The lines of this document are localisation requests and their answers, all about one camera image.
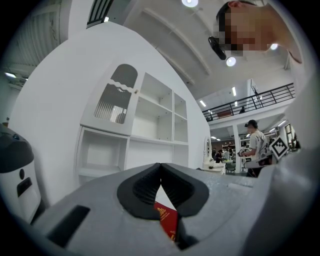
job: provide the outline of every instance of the white wall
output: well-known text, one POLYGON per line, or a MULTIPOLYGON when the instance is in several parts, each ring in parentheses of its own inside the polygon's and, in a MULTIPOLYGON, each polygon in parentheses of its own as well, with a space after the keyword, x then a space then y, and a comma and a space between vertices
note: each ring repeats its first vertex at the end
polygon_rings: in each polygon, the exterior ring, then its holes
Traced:
POLYGON ((0 75, 0 124, 7 122, 7 117, 11 117, 19 92, 9 86, 5 75, 0 75))
POLYGON ((68 38, 86 30, 89 14, 94 0, 72 0, 69 22, 68 38))
POLYGON ((98 80, 118 58, 144 70, 186 100, 189 166, 202 166, 209 125, 183 81, 140 35, 105 22, 73 35, 51 52, 29 77, 12 112, 9 127, 31 144, 39 188, 49 205, 75 189, 80 120, 98 80))

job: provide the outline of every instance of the frosted glass panel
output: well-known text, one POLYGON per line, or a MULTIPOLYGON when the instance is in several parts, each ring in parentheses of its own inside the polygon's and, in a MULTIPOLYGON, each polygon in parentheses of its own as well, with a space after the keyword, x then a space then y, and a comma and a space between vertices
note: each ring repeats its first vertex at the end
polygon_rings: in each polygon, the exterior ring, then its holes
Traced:
POLYGON ((130 97, 130 92, 108 83, 95 108, 94 117, 123 124, 126 119, 130 97))
MULTIPOLYGON (((137 70, 128 65, 121 64, 114 71, 111 79, 126 87, 133 88, 137 80, 137 70)), ((123 124, 126 119, 131 92, 108 83, 95 108, 94 117, 123 124)))

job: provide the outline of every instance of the white t-shirt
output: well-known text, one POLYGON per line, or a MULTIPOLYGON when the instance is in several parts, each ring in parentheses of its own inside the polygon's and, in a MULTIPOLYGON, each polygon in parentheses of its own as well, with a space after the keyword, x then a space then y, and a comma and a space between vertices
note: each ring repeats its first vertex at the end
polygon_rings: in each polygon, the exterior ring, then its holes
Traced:
POLYGON ((253 160, 260 159, 266 153, 267 139, 263 132, 256 130, 250 136, 250 148, 255 150, 253 160))
POLYGON ((293 125, 302 148, 314 149, 320 145, 320 132, 310 127, 320 127, 320 77, 319 61, 306 34, 293 16, 276 0, 268 3, 279 13, 290 30, 300 51, 302 63, 290 55, 295 97, 285 110, 285 116, 293 125))

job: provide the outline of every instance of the headphones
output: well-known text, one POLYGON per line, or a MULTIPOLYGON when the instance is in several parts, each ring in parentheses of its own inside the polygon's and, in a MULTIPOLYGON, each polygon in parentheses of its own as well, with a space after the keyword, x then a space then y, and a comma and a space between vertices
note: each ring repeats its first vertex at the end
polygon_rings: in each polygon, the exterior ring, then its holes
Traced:
POLYGON ((219 41, 214 38, 213 36, 210 36, 208 38, 209 44, 212 48, 212 50, 216 53, 216 55, 218 55, 218 57, 220 58, 220 60, 224 61, 227 56, 224 50, 222 50, 222 48, 219 46, 219 41))

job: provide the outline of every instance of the black pants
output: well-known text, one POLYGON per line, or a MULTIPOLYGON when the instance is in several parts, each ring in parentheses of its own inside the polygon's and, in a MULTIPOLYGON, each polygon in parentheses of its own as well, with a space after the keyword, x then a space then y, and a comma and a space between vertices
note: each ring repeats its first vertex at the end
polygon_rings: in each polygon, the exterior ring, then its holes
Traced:
POLYGON ((261 169, 262 168, 248 169, 248 172, 246 173, 246 176, 247 177, 251 177, 251 178, 258 178, 261 169))

